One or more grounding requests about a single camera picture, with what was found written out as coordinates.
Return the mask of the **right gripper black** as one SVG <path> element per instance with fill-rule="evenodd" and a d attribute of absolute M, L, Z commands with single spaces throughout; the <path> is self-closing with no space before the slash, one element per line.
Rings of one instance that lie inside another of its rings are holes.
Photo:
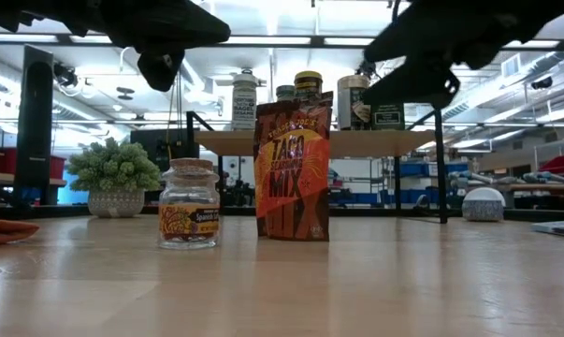
<path fill-rule="evenodd" d="M 564 15 L 564 0 L 412 0 L 364 49 L 370 62 L 425 54 L 478 69 L 512 41 L 533 39 L 550 21 Z M 460 81 L 446 64 L 414 61 L 369 87 L 369 105 L 451 104 Z"/>

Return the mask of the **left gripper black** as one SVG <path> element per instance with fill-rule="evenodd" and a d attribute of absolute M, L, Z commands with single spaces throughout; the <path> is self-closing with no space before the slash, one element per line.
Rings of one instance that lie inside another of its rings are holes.
<path fill-rule="evenodd" d="M 229 39 L 229 25 L 191 0 L 0 0 L 0 44 L 59 43 L 56 34 L 19 34 L 21 25 L 60 22 L 68 43 L 111 43 L 143 51 L 137 67 L 149 86 L 167 92 L 183 51 Z M 177 51 L 156 53 L 152 51 Z"/>

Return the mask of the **green black pepper tin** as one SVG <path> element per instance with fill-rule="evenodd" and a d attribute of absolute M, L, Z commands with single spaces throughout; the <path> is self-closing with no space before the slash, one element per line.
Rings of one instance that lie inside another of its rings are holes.
<path fill-rule="evenodd" d="M 404 127 L 405 121 L 403 104 L 371 106 L 371 128 L 373 130 L 403 130 Z"/>

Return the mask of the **furikake seasoning jar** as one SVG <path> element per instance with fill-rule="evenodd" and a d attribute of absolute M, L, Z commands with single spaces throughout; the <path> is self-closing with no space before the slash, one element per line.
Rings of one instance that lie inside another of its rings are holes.
<path fill-rule="evenodd" d="M 369 88 L 369 79 L 350 75 L 338 80 L 338 125 L 340 130 L 370 130 L 370 105 L 362 94 Z"/>

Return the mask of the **white-label herb spice jar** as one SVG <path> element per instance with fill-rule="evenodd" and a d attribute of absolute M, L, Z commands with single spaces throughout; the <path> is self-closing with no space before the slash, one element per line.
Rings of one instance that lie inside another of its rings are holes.
<path fill-rule="evenodd" d="M 257 85 L 258 78 L 249 68 L 243 68 L 239 74 L 234 76 L 231 120 L 233 130 L 254 129 Z"/>

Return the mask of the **yellow-lid crunchy onion can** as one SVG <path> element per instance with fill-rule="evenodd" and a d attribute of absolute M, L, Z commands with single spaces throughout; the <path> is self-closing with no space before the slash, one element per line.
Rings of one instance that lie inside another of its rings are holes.
<path fill-rule="evenodd" d="M 301 71 L 295 75 L 295 98 L 311 100 L 322 94 L 322 75 L 316 71 Z"/>

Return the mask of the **orange taco seasoning pouch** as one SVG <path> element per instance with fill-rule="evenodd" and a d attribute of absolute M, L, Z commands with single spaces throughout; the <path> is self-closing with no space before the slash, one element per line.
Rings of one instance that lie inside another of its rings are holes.
<path fill-rule="evenodd" d="M 273 240 L 329 240 L 333 94 L 257 107 L 253 170 L 257 231 Z"/>

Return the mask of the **small saffron glass jar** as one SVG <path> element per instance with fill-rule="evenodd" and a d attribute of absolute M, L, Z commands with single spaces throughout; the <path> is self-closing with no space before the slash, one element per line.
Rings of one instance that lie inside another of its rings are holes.
<path fill-rule="evenodd" d="M 178 158 L 163 174 L 159 196 L 159 246 L 202 249 L 217 245 L 220 232 L 220 177 L 209 160 Z"/>

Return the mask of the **wooden shelf with black legs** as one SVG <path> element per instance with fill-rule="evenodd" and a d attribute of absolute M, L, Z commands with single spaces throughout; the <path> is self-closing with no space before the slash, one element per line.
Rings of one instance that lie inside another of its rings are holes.
<path fill-rule="evenodd" d="M 422 118 L 423 121 L 433 117 L 435 129 L 433 131 L 411 130 L 369 130 L 369 131 L 334 131 L 330 134 L 330 157 L 332 159 L 345 158 L 394 158 L 395 173 L 395 207 L 393 209 L 333 209 L 329 214 L 333 217 L 431 217 L 436 216 L 439 222 L 445 224 L 449 217 L 446 203 L 445 164 L 441 114 L 432 111 Z M 186 113 L 186 141 L 189 146 L 199 144 L 218 156 L 218 173 L 222 174 L 223 158 L 225 156 L 249 156 L 253 153 L 253 132 L 244 131 L 216 131 L 195 112 Z M 402 207 L 400 195 L 400 158 L 434 141 L 436 143 L 439 206 L 436 211 L 422 211 L 405 209 Z"/>

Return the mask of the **black overhead light bar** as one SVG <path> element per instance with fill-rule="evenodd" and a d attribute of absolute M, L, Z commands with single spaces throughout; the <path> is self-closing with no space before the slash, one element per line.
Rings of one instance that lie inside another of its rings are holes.
<path fill-rule="evenodd" d="M 372 37 L 334 36 L 232 36 L 226 42 L 211 44 L 212 47 L 227 48 L 313 48 L 313 49 L 361 49 Z M 83 45 L 105 47 L 112 45 L 106 35 L 77 37 L 65 33 L 12 34 L 0 33 L 0 44 Z M 564 51 L 564 39 L 534 39 L 522 43 L 513 41 L 500 48 L 502 51 Z"/>

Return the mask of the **blue storage bin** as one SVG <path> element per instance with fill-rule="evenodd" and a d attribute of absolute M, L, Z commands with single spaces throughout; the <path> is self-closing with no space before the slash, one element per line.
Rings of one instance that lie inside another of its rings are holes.
<path fill-rule="evenodd" d="M 445 173 L 460 172 L 469 169 L 467 163 L 455 162 L 444 165 Z M 400 176 L 425 176 L 437 177 L 438 166 L 435 162 L 404 162 L 400 164 Z"/>

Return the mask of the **green plant in white pot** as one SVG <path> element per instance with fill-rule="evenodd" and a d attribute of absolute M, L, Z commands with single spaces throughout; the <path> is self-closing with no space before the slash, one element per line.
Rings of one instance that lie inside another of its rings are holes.
<path fill-rule="evenodd" d="M 139 143 L 113 138 L 94 142 L 69 158 L 70 189 L 88 194 L 89 212 L 99 218 L 131 218 L 142 211 L 145 193 L 160 188 L 160 170 Z"/>

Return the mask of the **white patterned bowl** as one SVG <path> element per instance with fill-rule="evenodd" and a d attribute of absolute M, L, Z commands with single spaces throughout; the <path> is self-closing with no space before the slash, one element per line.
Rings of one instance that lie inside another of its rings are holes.
<path fill-rule="evenodd" d="M 462 215 L 471 222 L 499 222 L 503 219 L 505 199 L 496 189 L 478 187 L 470 190 L 462 202 Z"/>

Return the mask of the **blue panel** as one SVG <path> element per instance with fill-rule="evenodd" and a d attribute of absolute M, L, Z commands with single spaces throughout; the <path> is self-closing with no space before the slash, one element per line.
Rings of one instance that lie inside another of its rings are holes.
<path fill-rule="evenodd" d="M 57 203 L 59 205 L 87 203 L 89 196 L 87 191 L 74 191 L 71 189 L 71 184 L 78 179 L 78 176 L 65 171 L 63 178 L 66 181 L 66 185 L 58 188 Z"/>

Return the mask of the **red storage bin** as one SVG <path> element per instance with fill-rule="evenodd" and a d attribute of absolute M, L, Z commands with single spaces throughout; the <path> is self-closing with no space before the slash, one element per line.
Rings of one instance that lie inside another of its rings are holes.
<path fill-rule="evenodd" d="M 14 174 L 16 168 L 17 150 L 7 148 L 0 150 L 0 173 Z M 59 156 L 51 157 L 50 178 L 61 180 L 65 170 L 65 159 Z"/>

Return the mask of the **flat blue book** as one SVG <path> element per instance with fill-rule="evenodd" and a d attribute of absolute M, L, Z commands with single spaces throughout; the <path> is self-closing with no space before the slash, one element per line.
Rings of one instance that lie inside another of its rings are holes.
<path fill-rule="evenodd" d="M 564 221 L 535 223 L 530 226 L 535 232 L 553 234 L 564 237 Z"/>

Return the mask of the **orange cloth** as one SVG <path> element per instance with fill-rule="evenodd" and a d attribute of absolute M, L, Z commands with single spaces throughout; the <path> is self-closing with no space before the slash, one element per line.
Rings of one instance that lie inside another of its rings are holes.
<path fill-rule="evenodd" d="M 38 230 L 39 226 L 32 223 L 0 220 L 0 245 L 24 240 Z"/>

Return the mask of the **black upright post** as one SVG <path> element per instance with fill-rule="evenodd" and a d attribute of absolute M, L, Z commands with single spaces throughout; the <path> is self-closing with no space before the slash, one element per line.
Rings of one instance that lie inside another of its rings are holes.
<path fill-rule="evenodd" d="M 52 65 L 51 53 L 24 47 L 14 193 L 27 204 L 51 198 Z"/>

